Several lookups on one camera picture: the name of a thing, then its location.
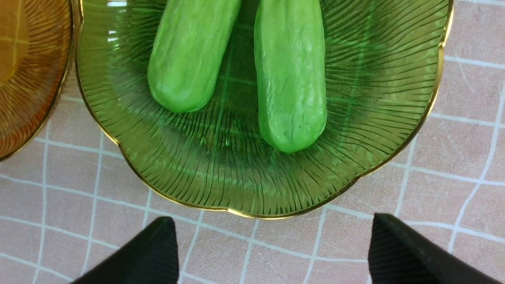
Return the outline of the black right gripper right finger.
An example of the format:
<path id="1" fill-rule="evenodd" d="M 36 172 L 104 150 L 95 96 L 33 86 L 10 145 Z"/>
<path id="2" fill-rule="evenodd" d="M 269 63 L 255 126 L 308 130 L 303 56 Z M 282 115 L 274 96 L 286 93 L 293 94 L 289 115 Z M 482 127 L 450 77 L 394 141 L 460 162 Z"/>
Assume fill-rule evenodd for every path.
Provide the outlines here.
<path id="1" fill-rule="evenodd" d="M 388 213 L 374 214 L 368 269 L 374 284 L 498 283 Z"/>

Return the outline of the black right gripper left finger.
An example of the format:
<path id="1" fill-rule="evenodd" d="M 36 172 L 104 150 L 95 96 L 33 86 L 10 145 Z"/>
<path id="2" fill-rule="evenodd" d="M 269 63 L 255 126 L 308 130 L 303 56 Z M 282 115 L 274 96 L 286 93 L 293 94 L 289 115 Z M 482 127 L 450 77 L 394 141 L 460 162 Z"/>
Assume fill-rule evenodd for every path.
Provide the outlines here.
<path id="1" fill-rule="evenodd" d="M 132 240 L 76 279 L 74 284 L 176 284 L 179 257 L 176 226 L 158 217 Z"/>

